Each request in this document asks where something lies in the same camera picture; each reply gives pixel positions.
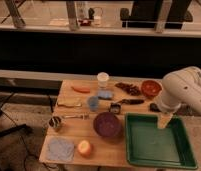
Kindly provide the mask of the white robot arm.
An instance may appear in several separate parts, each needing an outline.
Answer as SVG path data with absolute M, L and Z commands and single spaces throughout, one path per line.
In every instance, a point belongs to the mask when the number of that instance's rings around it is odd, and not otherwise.
M 201 69 L 191 66 L 166 74 L 162 79 L 162 90 L 154 101 L 160 110 L 159 129 L 168 125 L 182 103 L 201 114 Z

